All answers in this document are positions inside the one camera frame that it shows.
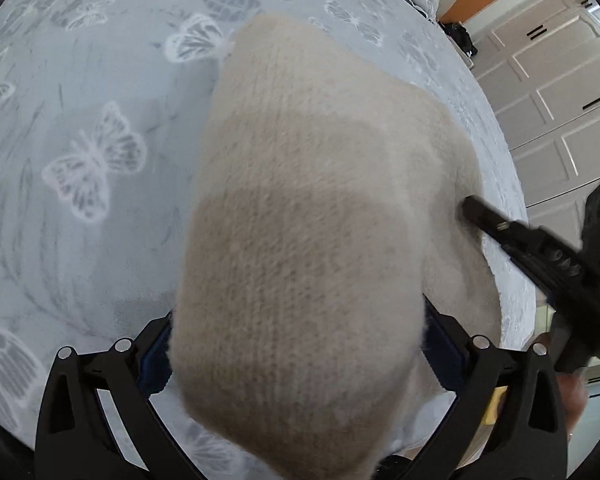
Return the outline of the person's right hand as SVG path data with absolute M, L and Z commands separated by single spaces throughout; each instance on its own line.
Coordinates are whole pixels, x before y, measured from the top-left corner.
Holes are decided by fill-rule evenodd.
M 588 390 L 580 374 L 557 374 L 556 382 L 562 396 L 567 440 L 570 441 L 588 404 Z

